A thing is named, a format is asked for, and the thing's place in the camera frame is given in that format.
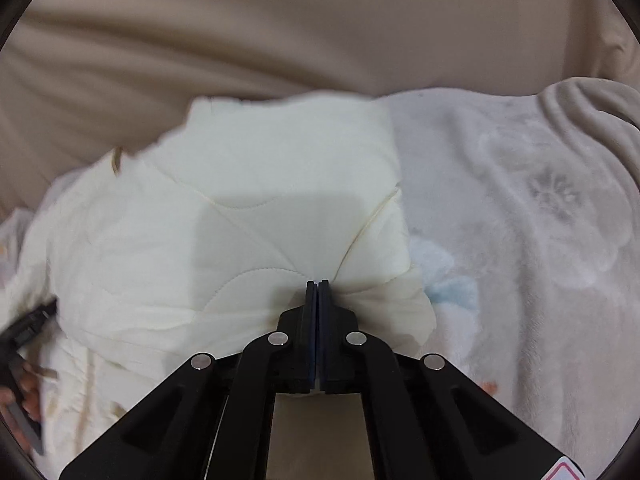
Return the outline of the person's left hand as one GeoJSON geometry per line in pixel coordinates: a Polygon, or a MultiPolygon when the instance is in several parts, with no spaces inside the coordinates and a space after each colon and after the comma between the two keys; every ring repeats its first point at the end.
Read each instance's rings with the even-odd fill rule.
{"type": "MultiPolygon", "coordinates": [[[[23,369],[17,373],[17,379],[24,396],[22,407],[31,420],[41,422],[39,377],[35,373],[32,364],[24,362],[23,369]]],[[[27,454],[30,454],[34,448],[9,411],[9,406],[14,402],[13,392],[8,388],[1,387],[1,416],[8,425],[16,442],[21,445],[21,448],[27,454]]]]}

